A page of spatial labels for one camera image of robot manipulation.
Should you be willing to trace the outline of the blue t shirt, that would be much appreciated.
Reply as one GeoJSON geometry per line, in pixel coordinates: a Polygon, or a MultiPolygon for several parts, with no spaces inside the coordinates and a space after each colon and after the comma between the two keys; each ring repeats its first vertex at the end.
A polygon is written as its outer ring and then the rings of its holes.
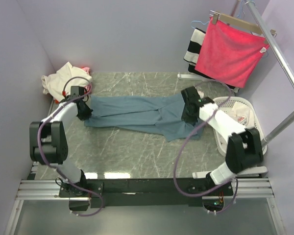
{"type": "Polygon", "coordinates": [[[132,131],[163,135],[166,141],[184,139],[202,123],[186,123],[182,118],[181,94],[167,97],[91,96],[91,117],[86,127],[118,127],[132,131]]]}

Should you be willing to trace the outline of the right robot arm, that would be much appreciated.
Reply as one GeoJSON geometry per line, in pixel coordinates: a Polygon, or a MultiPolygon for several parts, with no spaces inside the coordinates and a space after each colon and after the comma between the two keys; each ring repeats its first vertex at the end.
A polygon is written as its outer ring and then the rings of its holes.
{"type": "Polygon", "coordinates": [[[211,98],[200,97],[194,86],[182,90],[181,95],[185,103],[181,119],[191,124],[200,119],[227,142],[225,162],[206,175],[207,193],[217,195],[223,183],[263,161],[259,131],[236,122],[211,98]]]}

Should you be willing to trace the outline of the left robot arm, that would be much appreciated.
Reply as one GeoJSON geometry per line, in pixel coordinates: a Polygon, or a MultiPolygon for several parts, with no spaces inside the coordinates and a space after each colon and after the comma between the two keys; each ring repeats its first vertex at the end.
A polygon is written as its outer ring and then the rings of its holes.
{"type": "Polygon", "coordinates": [[[29,126],[31,160],[56,170],[66,184],[72,183],[71,191],[78,197],[87,193],[88,184],[84,172],[68,160],[65,131],[75,118],[81,121],[90,118],[93,110],[84,100],[89,93],[85,87],[72,86],[69,94],[63,92],[64,99],[55,111],[29,126]]]}

